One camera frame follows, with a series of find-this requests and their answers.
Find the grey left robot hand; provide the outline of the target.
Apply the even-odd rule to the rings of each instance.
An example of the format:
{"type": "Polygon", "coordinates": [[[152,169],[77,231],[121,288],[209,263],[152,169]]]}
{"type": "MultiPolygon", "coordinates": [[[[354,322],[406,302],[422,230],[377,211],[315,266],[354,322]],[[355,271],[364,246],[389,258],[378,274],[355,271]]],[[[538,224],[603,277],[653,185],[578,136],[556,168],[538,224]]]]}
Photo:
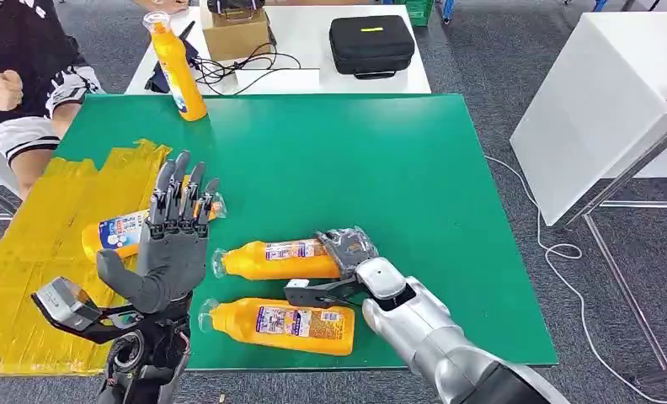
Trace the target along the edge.
{"type": "Polygon", "coordinates": [[[141,221],[136,270],[125,268],[116,249],[94,254],[99,278],[142,313],[163,311],[188,295],[205,277],[209,224],[218,203],[218,178],[203,183],[205,164],[185,174],[190,152],[160,167],[141,221]]]}

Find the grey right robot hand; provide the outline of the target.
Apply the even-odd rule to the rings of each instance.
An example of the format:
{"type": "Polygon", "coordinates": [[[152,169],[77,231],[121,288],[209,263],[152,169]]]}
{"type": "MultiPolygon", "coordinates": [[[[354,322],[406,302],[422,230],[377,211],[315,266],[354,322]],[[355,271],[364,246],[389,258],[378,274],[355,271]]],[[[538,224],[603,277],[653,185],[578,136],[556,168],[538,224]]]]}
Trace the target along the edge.
{"type": "Polygon", "coordinates": [[[350,278],[361,263],[379,256],[372,240],[358,226],[315,231],[314,236],[333,259],[342,280],[350,278]]]}

